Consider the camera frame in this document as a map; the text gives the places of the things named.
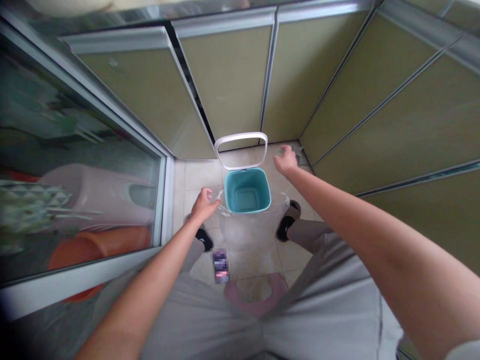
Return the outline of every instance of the black slipper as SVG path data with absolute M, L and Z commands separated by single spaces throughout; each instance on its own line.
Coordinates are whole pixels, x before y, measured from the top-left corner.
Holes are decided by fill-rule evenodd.
M 295 220 L 300 219 L 300 204 L 294 200 L 290 201 L 290 207 L 285 211 L 283 217 L 280 221 L 280 225 L 278 225 L 278 229 L 276 231 L 276 237 L 281 242 L 288 241 L 287 231 L 289 227 L 291 227 Z
M 192 214 L 188 214 L 185 217 L 184 223 L 187 222 L 187 220 L 190 218 L 190 216 L 192 216 Z M 209 233 L 207 232 L 207 229 L 205 229 L 204 224 L 202 224 L 200 226 L 200 228 L 197 230 L 197 232 L 195 234 L 195 238 L 203 243 L 203 246 L 205 247 L 204 253 L 208 253 L 215 246 L 214 242 L 212 241 L 212 238 L 210 237 Z

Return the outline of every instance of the glass door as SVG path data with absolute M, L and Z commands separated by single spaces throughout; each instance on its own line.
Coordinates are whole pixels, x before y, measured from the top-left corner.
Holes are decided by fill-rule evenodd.
M 15 30 L 0 30 L 1 305 L 26 349 L 70 358 L 109 281 L 168 239 L 173 160 Z

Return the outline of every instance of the gray shorts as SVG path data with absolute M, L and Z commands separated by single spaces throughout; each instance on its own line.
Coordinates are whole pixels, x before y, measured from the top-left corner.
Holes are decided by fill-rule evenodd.
M 395 359 L 402 328 L 353 250 L 324 222 L 297 220 L 288 235 L 313 257 L 260 319 L 189 276 L 203 250 L 194 241 L 142 359 Z M 104 289 L 97 321 L 138 271 Z

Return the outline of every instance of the forearm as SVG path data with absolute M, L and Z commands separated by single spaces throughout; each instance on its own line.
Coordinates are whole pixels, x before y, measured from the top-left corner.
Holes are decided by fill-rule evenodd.
M 363 261 L 422 354 L 480 338 L 480 279 L 383 210 L 294 168 L 286 177 Z
M 163 247 L 112 306 L 77 359 L 138 358 L 201 224 L 191 217 Z

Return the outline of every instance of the trash can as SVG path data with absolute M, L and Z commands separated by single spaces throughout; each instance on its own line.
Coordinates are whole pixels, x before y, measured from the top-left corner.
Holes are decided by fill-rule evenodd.
M 219 146 L 223 143 L 240 140 L 259 138 L 265 141 L 265 151 L 260 162 L 248 165 L 229 167 L 222 163 L 219 154 Z M 233 214 L 252 214 L 264 211 L 270 207 L 272 196 L 270 194 L 267 174 L 258 166 L 261 165 L 267 155 L 268 138 L 262 132 L 244 132 L 219 138 L 215 142 L 215 154 L 221 165 L 230 170 L 225 176 L 225 201 L 228 211 Z

